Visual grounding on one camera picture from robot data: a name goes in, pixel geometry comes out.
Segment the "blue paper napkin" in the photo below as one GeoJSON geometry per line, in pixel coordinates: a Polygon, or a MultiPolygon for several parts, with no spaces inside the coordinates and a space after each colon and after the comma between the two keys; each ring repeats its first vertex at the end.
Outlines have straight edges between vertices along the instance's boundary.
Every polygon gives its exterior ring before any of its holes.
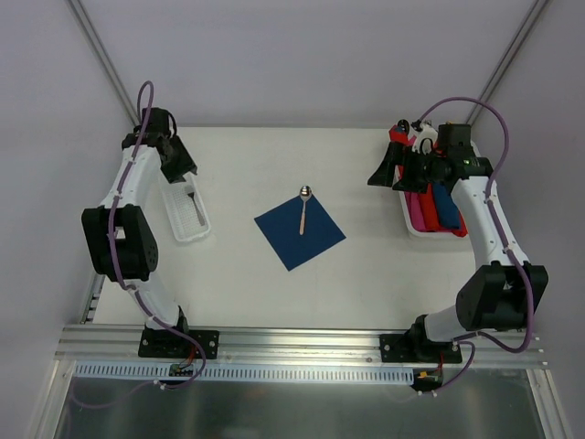
{"type": "Polygon", "coordinates": [[[301,233],[302,209],[303,202],[295,197],[254,219],[287,271],[346,238],[316,197],[306,202],[304,232],[301,233]]]}

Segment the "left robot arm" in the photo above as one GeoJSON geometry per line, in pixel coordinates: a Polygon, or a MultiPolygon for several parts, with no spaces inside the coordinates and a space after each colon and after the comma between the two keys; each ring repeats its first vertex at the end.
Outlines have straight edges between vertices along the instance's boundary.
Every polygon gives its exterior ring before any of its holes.
{"type": "Polygon", "coordinates": [[[99,206],[84,209],[81,223],[96,273],[129,293],[145,326],[163,330],[159,346],[172,357],[188,352],[191,336],[184,313],[157,274],[157,241],[144,213],[155,180],[183,187],[197,172],[166,109],[142,110],[142,123],[122,140],[122,162],[99,206]]]}

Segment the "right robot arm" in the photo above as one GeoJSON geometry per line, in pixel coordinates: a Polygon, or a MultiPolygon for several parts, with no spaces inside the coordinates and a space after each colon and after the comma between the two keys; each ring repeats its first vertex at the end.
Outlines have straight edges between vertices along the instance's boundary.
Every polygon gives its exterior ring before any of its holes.
{"type": "Polygon", "coordinates": [[[494,176],[489,159],[476,154],[468,124],[400,120],[390,129],[387,152],[367,183],[405,194],[433,184],[445,189],[466,226],[475,272],[452,306],[419,316],[401,336],[381,336],[383,361],[457,364],[459,346],[475,337],[513,354],[529,347],[548,273],[517,243],[494,176]]]}

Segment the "wooden handle spoon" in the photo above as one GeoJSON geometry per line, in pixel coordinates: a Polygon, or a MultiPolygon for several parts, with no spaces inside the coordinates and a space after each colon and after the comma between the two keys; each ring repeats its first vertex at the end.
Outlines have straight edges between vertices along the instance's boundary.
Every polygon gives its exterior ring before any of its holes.
{"type": "Polygon", "coordinates": [[[310,200],[310,198],[313,195],[313,191],[309,186],[303,186],[300,189],[299,192],[299,197],[302,201],[302,211],[301,211],[301,217],[300,217],[300,226],[299,226],[299,234],[301,236],[304,235],[304,230],[305,230],[305,222],[306,222],[306,205],[307,202],[310,200]]]}

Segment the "silver fork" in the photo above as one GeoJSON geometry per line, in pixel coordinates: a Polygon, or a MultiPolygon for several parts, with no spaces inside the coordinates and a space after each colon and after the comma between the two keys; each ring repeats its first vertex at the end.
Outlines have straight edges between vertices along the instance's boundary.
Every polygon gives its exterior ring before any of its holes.
{"type": "Polygon", "coordinates": [[[193,207],[195,209],[195,213],[197,215],[197,222],[199,224],[200,227],[203,227],[206,225],[206,220],[205,220],[205,216],[203,215],[202,211],[199,209],[197,202],[195,200],[195,193],[194,192],[190,192],[187,191],[187,196],[191,199],[192,203],[193,203],[193,207]]]}

